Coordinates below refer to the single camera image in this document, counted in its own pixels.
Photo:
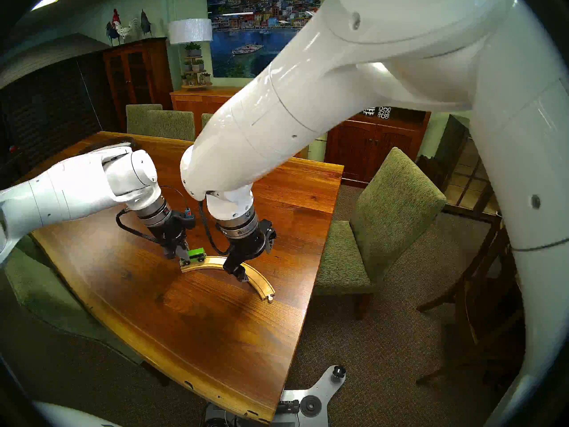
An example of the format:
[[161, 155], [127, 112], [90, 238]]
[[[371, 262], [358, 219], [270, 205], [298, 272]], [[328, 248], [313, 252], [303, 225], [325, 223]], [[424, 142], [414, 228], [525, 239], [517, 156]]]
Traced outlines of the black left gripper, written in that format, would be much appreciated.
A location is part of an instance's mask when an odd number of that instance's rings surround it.
[[192, 211], [158, 211], [151, 217], [151, 231], [157, 239], [163, 241], [166, 258], [178, 257], [180, 266], [191, 263], [186, 231], [192, 230], [195, 225], [196, 219]]

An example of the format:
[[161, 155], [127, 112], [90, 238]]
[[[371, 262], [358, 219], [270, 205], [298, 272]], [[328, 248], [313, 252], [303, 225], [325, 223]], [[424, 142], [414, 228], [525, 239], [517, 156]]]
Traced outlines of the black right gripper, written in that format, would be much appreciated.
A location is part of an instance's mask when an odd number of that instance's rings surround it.
[[271, 252], [276, 239], [276, 231], [269, 220], [261, 221], [262, 234], [250, 234], [240, 239], [229, 240], [229, 254], [223, 263], [223, 270], [234, 276], [239, 282], [248, 282], [243, 262], [258, 257], [263, 251]]

